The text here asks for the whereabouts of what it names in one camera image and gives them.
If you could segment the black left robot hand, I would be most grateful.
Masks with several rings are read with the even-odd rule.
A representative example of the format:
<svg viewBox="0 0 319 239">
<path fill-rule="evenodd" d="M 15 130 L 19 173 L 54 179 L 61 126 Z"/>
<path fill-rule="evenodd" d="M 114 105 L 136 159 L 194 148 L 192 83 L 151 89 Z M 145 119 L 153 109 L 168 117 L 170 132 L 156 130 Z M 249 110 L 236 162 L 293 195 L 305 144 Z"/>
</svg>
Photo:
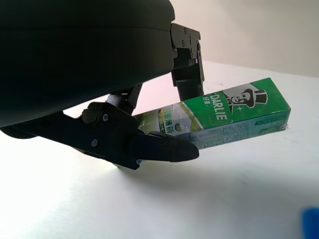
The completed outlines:
<svg viewBox="0 0 319 239">
<path fill-rule="evenodd" d="M 133 170 L 196 159 L 194 144 L 132 116 L 142 84 L 167 73 L 181 100 L 203 95 L 200 33 L 174 19 L 168 0 L 1 1 L 1 131 Z"/>
</svg>

